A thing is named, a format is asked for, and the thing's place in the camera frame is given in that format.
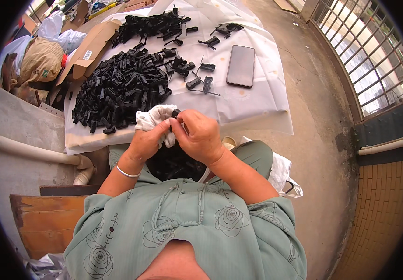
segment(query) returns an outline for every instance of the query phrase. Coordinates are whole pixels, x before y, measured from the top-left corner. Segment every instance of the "shirt drawstring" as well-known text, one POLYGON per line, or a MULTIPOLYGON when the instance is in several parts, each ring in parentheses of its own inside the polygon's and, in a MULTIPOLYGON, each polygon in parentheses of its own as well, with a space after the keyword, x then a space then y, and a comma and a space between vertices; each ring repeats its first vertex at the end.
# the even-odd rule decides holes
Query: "shirt drawstring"
POLYGON ((153 213, 152 216, 152 228, 154 231, 164 231, 164 230, 170 230, 178 227, 179 225, 183 227, 189 227, 189 226, 198 226, 203 222, 204 218, 204 192, 206 189, 207 184, 203 184, 203 188, 199 191, 198 193, 198 222, 197 221, 187 221, 187 222, 179 222, 176 220, 173 220, 170 224, 162 224, 160 226, 157 226, 157 221, 159 217, 159 213, 161 211, 161 206, 166 200, 166 198, 169 196, 169 194, 177 188, 177 185, 174 187, 169 188, 169 190, 163 194, 159 200, 158 207, 153 213))

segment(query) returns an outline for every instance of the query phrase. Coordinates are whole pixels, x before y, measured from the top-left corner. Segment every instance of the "yellow tile wall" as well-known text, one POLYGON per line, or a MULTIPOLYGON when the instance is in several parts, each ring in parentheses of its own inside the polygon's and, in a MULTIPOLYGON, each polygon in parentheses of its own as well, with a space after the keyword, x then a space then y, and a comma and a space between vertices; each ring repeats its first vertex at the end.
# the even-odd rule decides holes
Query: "yellow tile wall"
POLYGON ((331 279, 373 279, 402 233, 403 161, 361 166, 350 236, 331 279))

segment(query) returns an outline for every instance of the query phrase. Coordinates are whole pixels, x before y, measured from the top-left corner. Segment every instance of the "hand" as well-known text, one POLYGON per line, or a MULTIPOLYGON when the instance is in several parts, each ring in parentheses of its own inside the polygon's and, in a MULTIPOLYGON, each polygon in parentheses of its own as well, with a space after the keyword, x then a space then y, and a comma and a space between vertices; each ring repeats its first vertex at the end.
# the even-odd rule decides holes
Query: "hand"
POLYGON ((188 133, 178 120, 170 118, 172 131, 180 147, 194 160, 206 166, 220 160, 226 148, 221 144, 217 121, 196 110, 184 110, 178 114, 188 133))
POLYGON ((150 131, 136 130, 130 146, 123 156, 127 156, 136 163, 144 164, 158 151, 158 141, 169 130, 171 123, 165 120, 150 131))

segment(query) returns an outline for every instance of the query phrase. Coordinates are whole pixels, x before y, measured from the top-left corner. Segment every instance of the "cardboard box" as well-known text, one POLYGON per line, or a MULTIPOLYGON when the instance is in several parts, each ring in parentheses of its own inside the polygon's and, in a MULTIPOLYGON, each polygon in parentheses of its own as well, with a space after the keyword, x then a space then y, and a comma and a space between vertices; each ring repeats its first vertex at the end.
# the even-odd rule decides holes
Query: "cardboard box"
POLYGON ((75 30, 83 25, 90 6, 91 0, 82 0, 80 4, 78 4, 77 8, 75 8, 67 15, 61 32, 63 33, 64 31, 69 29, 75 30))
POLYGON ((120 25, 120 20, 113 19, 94 26, 64 68, 57 80, 57 85, 64 81, 71 69, 73 69, 72 75, 68 76, 68 80, 87 79, 97 67, 103 54, 110 48, 109 40, 120 25))

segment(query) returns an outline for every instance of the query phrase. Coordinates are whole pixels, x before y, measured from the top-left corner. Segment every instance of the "woman's right hand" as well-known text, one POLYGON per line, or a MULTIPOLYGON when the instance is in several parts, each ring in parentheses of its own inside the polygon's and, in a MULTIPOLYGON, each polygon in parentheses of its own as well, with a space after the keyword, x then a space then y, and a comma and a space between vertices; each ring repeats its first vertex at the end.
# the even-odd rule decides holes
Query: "woman's right hand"
POLYGON ((187 133, 178 120, 170 118, 172 131, 186 154, 208 167, 220 160, 226 148, 220 141, 216 120, 193 109, 182 111, 178 119, 183 121, 187 133))

